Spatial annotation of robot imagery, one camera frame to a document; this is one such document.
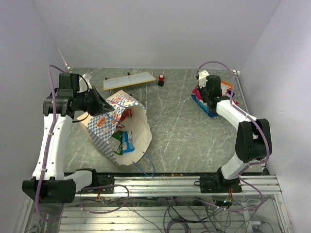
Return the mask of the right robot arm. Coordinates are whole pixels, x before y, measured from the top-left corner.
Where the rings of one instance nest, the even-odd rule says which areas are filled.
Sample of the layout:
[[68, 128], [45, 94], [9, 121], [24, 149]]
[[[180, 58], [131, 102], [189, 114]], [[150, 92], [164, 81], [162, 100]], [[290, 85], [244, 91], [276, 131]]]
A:
[[236, 105], [232, 97], [223, 95], [221, 79], [217, 75], [201, 72], [198, 75], [198, 91], [208, 111], [223, 117], [237, 130], [235, 154], [216, 173], [200, 178], [201, 191], [241, 192], [239, 175], [272, 153], [269, 121], [249, 115]]

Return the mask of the green snack packet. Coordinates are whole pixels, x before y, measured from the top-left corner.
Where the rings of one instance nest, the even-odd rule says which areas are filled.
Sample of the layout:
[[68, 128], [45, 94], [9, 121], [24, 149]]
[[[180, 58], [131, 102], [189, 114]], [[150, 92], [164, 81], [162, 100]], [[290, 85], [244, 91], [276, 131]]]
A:
[[120, 131], [114, 132], [109, 139], [109, 146], [114, 153], [123, 155], [122, 152], [122, 134]]

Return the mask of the orange snack packet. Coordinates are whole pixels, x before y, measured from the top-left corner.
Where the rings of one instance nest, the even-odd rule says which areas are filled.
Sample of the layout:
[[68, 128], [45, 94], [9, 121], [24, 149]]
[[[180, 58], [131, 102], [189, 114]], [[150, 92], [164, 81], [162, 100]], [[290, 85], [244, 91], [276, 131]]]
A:
[[222, 95], [225, 95], [228, 91], [232, 89], [232, 85], [226, 81], [221, 80], [221, 90]]

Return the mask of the purple snack packet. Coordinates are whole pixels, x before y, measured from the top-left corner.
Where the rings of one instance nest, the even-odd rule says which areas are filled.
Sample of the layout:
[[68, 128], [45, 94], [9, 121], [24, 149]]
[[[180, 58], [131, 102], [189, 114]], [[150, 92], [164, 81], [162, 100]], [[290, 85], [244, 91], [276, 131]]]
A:
[[236, 101], [236, 100], [234, 99], [235, 93], [232, 92], [230, 89], [227, 90], [227, 92], [226, 92], [225, 95], [228, 96], [229, 98], [232, 97], [232, 101], [233, 101], [236, 105], [239, 104], [239, 102]]

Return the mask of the checkered paper bag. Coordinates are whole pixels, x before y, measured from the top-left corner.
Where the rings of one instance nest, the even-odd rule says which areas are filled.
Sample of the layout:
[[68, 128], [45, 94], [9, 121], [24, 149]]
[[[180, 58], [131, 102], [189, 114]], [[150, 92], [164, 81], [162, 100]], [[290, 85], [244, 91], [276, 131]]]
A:
[[[83, 129], [93, 144], [115, 164], [135, 165], [146, 176], [154, 176], [155, 171], [147, 173], [137, 164], [142, 157], [150, 159], [146, 152], [152, 140], [152, 133], [145, 106], [123, 90], [108, 97], [106, 102], [114, 107], [114, 111], [98, 116], [82, 114], [78, 120]], [[127, 117], [123, 122], [119, 122], [123, 111], [129, 108], [132, 111], [132, 117]], [[133, 152], [123, 153], [123, 155], [113, 152], [109, 146], [109, 139], [117, 131], [132, 132], [135, 148]]]

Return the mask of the pink snack packet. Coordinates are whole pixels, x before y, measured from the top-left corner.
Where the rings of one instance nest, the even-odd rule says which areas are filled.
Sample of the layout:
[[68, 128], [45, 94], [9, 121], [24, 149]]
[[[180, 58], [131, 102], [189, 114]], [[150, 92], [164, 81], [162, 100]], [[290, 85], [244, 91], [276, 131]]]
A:
[[201, 94], [200, 94], [200, 92], [199, 92], [199, 85], [197, 85], [197, 86], [193, 89], [192, 93], [196, 96], [196, 98], [197, 98], [198, 100], [202, 100]]

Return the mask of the red snack packet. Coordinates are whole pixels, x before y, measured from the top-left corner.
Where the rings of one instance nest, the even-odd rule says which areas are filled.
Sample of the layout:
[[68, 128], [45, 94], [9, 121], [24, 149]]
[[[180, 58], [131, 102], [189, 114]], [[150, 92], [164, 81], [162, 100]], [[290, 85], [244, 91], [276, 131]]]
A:
[[130, 108], [123, 111], [123, 113], [119, 119], [119, 122], [123, 122], [127, 117], [132, 117], [132, 111]]

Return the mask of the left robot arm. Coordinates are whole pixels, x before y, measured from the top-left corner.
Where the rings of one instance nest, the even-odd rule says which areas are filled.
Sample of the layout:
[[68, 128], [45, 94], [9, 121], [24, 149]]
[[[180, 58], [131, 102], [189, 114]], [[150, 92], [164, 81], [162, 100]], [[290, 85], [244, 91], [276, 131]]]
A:
[[22, 191], [39, 203], [71, 203], [77, 191], [89, 193], [99, 188], [95, 169], [80, 169], [64, 174], [64, 156], [69, 130], [77, 111], [92, 117], [112, 112], [114, 108], [94, 86], [80, 90], [80, 74], [59, 74], [59, 87], [43, 102], [44, 135], [40, 155], [30, 180], [22, 182]]

